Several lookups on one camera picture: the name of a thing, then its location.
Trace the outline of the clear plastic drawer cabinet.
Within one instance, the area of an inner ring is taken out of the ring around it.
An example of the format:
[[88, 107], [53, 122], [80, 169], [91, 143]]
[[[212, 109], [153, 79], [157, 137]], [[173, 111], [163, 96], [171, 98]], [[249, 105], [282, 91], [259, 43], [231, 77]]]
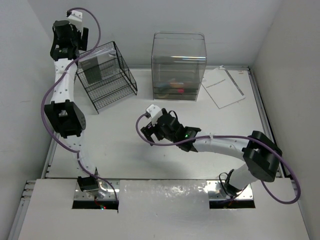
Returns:
[[203, 33], [156, 32], [151, 53], [153, 98], [196, 101], [206, 66]]

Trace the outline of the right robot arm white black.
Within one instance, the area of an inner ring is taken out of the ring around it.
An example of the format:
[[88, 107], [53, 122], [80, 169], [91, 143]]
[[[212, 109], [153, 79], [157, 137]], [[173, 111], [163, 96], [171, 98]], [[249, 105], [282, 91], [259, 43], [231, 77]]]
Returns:
[[272, 183], [276, 178], [282, 151], [260, 131], [254, 130], [249, 136], [207, 134], [198, 127], [182, 125], [174, 111], [156, 105], [151, 105], [143, 117], [150, 122], [136, 131], [151, 146], [155, 145], [152, 138], [155, 136], [158, 141], [168, 140], [167, 146], [177, 146], [185, 152], [210, 152], [243, 161], [221, 183], [222, 191], [230, 198], [235, 198], [251, 183]]

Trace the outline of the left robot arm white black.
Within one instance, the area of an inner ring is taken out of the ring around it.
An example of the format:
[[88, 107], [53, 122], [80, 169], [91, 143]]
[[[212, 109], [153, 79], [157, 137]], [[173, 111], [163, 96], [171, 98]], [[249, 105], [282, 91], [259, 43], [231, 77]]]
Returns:
[[89, 161], [84, 149], [86, 117], [74, 100], [74, 83], [80, 51], [87, 48], [82, 33], [68, 20], [53, 23], [53, 43], [50, 56], [54, 60], [55, 86], [44, 113], [54, 131], [64, 139], [60, 145], [71, 152], [80, 174], [77, 184], [82, 192], [93, 194], [99, 190], [96, 167]]

